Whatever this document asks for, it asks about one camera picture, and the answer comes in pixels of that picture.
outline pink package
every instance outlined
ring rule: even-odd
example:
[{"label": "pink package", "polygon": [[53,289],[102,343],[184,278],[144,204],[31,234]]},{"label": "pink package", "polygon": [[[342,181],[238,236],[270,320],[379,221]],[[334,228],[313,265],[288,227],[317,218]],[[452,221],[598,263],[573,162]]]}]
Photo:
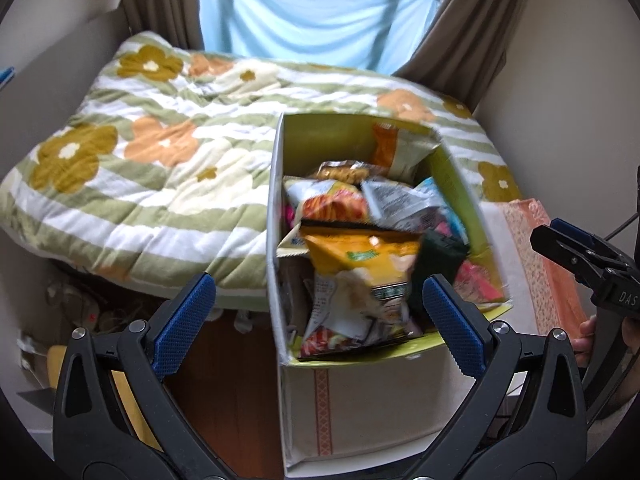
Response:
[{"label": "pink package", "polygon": [[282,216],[287,223],[287,227],[289,227],[289,229],[293,229],[293,219],[296,216],[296,210],[293,209],[289,204],[286,204],[282,206]]},{"label": "pink package", "polygon": [[504,299],[501,291],[489,281],[487,270],[469,260],[458,269],[453,288],[463,300],[471,303],[496,303]]}]

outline wooden floor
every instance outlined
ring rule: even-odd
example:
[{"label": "wooden floor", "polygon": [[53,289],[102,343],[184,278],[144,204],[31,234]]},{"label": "wooden floor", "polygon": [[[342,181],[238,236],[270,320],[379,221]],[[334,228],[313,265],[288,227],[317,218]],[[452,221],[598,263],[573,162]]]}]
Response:
[{"label": "wooden floor", "polygon": [[269,328],[241,334],[235,313],[206,322],[168,387],[187,420],[245,478],[283,478],[276,352]]}]

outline blue gripper pad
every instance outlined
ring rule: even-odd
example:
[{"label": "blue gripper pad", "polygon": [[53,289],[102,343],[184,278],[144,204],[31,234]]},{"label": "blue gripper pad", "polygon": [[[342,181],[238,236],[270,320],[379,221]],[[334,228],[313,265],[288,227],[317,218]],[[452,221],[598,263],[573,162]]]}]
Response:
[{"label": "blue gripper pad", "polygon": [[479,379],[491,349],[489,322],[473,303],[467,303],[440,274],[424,281],[422,304],[463,374]]},{"label": "blue gripper pad", "polygon": [[180,305],[154,341],[151,367],[160,381],[178,371],[216,302],[216,284],[211,276],[203,274],[195,285],[189,282],[173,301],[180,301]]},{"label": "blue gripper pad", "polygon": [[564,236],[574,239],[585,247],[593,249],[593,238],[587,231],[583,231],[579,227],[569,224],[569,222],[565,222],[561,218],[554,218],[549,227],[562,233]]}]

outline plastic wrapper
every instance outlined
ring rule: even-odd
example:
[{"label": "plastic wrapper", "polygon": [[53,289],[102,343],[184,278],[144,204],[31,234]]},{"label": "plastic wrapper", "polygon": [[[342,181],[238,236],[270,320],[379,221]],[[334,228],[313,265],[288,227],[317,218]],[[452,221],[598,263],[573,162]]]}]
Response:
[{"label": "plastic wrapper", "polygon": [[374,123],[376,151],[371,163],[384,168],[385,176],[402,182],[412,182],[418,165],[435,150],[435,136],[412,132],[388,123]]},{"label": "plastic wrapper", "polygon": [[395,231],[421,233],[445,220],[439,204],[431,203],[421,191],[393,180],[362,183],[371,222]]},{"label": "plastic wrapper", "polygon": [[449,236],[453,236],[461,240],[463,243],[468,244],[469,238],[466,235],[465,226],[460,221],[458,215],[456,215],[452,208],[449,207],[447,201],[444,200],[442,193],[438,189],[435,180],[432,176],[425,178],[415,188],[416,191],[424,194],[425,199],[428,200],[430,205],[437,205],[440,212],[446,220],[446,224],[449,228]]},{"label": "plastic wrapper", "polygon": [[421,330],[434,328],[433,321],[422,304],[424,280],[434,274],[442,274],[453,283],[460,266],[466,259],[468,246],[457,238],[428,229],[420,237],[420,249],[411,268],[407,304]]},{"label": "plastic wrapper", "polygon": [[320,168],[310,177],[316,180],[338,180],[353,186],[363,180],[385,173],[384,168],[357,160],[343,160],[341,162],[323,162]]},{"label": "plastic wrapper", "polygon": [[416,235],[310,226],[300,233],[316,269],[300,358],[421,335],[404,299],[418,250]]},{"label": "plastic wrapper", "polygon": [[284,258],[278,272],[287,331],[294,336],[302,335],[313,306],[313,265],[308,258]]},{"label": "plastic wrapper", "polygon": [[458,269],[453,288],[463,300],[475,304],[504,300],[504,294],[491,284],[489,272],[469,260],[465,260]]},{"label": "plastic wrapper", "polygon": [[380,227],[422,233],[436,229],[468,243],[460,219],[447,205],[433,178],[411,188],[392,180],[369,180],[362,183],[370,220]]},{"label": "plastic wrapper", "polygon": [[306,248],[305,241],[300,236],[300,224],[296,224],[278,244],[276,257],[287,258],[288,256],[306,256],[307,254],[309,254],[309,249]]},{"label": "plastic wrapper", "polygon": [[338,180],[285,177],[289,204],[296,210],[294,224],[301,219],[367,222],[367,203],[362,193]]},{"label": "plastic wrapper", "polygon": [[294,225],[293,220],[296,217],[296,210],[293,209],[289,204],[286,204],[282,207],[282,217],[287,223],[287,227],[289,227],[289,229],[292,229]]}]

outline floral comforter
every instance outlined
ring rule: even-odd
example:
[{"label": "floral comforter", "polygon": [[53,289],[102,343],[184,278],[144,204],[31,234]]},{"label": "floral comforter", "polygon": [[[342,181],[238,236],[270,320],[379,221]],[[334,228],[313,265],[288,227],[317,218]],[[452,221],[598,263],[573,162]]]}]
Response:
[{"label": "floral comforter", "polygon": [[145,32],[8,173],[0,221],[28,250],[135,290],[170,298],[206,270],[219,306],[266,309],[275,127],[305,111],[433,126],[478,198],[518,197],[482,128],[449,98],[373,72],[187,52]]}]

